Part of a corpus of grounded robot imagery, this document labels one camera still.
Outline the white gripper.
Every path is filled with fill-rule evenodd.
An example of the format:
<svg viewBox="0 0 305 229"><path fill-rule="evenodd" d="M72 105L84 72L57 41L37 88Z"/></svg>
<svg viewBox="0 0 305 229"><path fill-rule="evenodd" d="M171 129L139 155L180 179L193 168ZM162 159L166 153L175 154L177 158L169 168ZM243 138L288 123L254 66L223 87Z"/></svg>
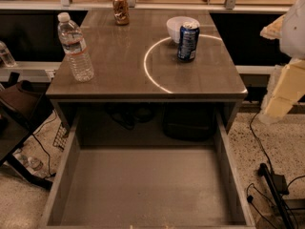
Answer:
<svg viewBox="0 0 305 229"><path fill-rule="evenodd" d="M296 0L285 15L264 27L260 35L280 39L280 50L291 58L305 58L305 0ZM281 120L305 95L305 60L275 66L270 75L258 119L267 125Z"/></svg>

